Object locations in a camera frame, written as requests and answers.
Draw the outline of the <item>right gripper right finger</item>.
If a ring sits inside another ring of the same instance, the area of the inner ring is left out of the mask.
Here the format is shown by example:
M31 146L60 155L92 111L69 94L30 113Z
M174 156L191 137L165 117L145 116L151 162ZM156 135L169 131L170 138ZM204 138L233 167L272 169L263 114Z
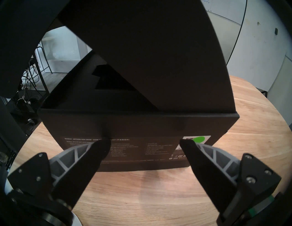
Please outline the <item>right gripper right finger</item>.
M273 203L281 176L250 153L241 160L210 145L181 139L190 167L219 212L218 219L252 219Z

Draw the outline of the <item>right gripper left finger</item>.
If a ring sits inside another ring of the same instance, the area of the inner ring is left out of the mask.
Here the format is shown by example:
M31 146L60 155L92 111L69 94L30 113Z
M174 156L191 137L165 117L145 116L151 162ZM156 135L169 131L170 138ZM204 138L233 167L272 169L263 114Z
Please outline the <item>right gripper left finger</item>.
M25 205L56 216L69 216L110 151L111 140L71 147L51 159L38 153L13 171L8 194Z

